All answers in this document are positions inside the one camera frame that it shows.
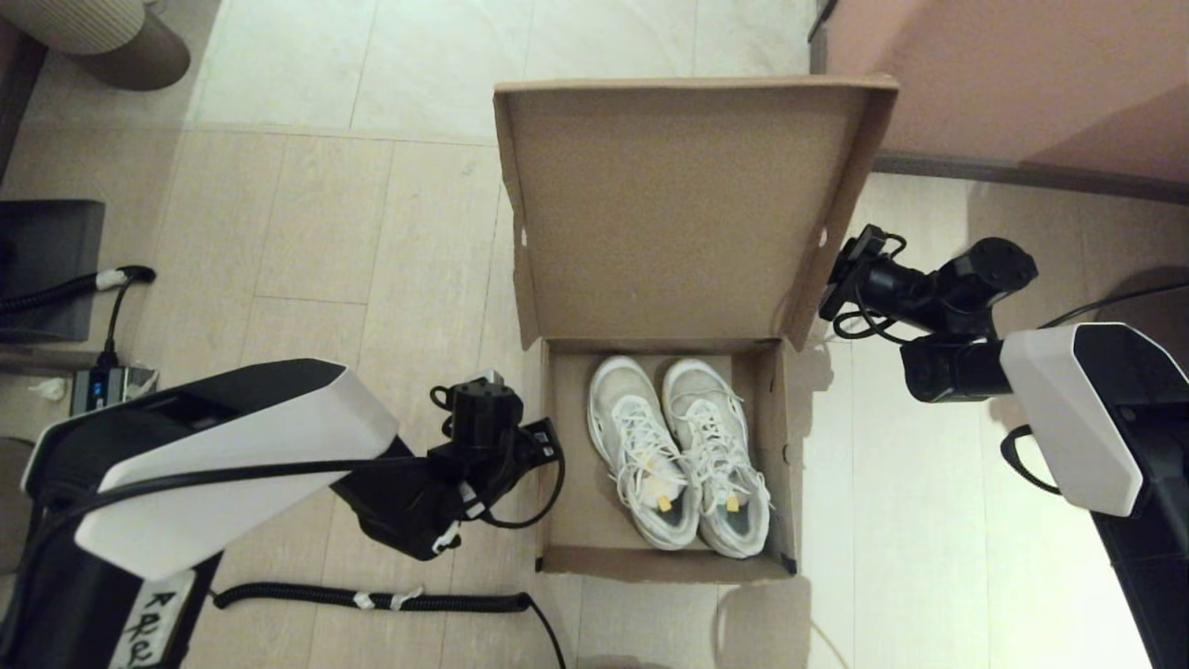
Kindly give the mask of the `white lace-up sneaker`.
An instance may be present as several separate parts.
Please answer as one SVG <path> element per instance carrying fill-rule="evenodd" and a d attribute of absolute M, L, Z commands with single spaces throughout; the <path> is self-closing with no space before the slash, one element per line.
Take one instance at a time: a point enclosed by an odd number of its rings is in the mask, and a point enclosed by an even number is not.
<path fill-rule="evenodd" d="M 751 461 L 743 399 L 706 361 L 672 364 L 662 410 L 698 496 L 702 542 L 726 558 L 756 558 L 770 529 L 772 496 Z"/>
<path fill-rule="evenodd" d="M 667 553 L 696 542 L 700 490 L 669 433 L 658 389 L 636 360 L 610 356 L 594 370 L 587 425 L 644 541 Z"/>

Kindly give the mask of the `brown cardboard shoe box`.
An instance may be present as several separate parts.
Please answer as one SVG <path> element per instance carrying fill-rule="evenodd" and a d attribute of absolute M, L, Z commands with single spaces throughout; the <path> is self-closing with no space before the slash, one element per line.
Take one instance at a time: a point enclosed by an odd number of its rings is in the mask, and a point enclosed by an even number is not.
<path fill-rule="evenodd" d="M 624 582 L 751 583 L 799 570 L 803 440 L 789 381 L 899 86 L 789 78 L 505 82 L 493 127 L 510 202 L 520 337 L 568 473 L 537 568 Z M 586 423 L 616 354 L 659 385 L 702 359 L 740 395 L 772 494 L 762 553 L 648 545 Z"/>

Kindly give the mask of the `dark grey square block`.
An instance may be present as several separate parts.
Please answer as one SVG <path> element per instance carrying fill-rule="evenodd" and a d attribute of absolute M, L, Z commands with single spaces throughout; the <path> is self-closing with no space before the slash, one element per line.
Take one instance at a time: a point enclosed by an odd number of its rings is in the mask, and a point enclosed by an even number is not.
<path fill-rule="evenodd" d="M 0 202 L 0 299 L 97 272 L 105 204 L 93 200 Z M 0 316 L 0 343 L 89 337 L 92 296 Z"/>

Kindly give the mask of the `pink sofa with grey base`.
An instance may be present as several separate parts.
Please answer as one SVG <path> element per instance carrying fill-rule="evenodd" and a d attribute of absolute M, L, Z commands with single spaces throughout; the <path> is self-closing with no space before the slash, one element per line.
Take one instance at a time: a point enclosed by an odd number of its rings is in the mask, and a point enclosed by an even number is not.
<path fill-rule="evenodd" d="M 812 72 L 900 86 L 876 169 L 1189 204 L 1189 0 L 814 0 Z"/>

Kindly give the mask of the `grey power supply unit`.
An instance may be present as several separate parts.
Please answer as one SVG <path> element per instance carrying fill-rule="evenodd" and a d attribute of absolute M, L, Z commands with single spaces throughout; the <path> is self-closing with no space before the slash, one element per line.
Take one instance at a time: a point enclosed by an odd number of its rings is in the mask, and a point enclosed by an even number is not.
<path fill-rule="evenodd" d="M 70 416 L 89 414 L 152 393 L 161 381 L 157 370 L 111 367 L 73 373 Z"/>

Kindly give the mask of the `striped beige round pouf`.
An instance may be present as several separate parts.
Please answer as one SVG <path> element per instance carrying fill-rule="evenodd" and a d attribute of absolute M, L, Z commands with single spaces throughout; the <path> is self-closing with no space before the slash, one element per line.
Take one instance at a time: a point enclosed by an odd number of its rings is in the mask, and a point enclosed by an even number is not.
<path fill-rule="evenodd" d="M 0 0 L 0 18 L 117 89 L 165 89 L 191 64 L 181 34 L 145 0 Z"/>

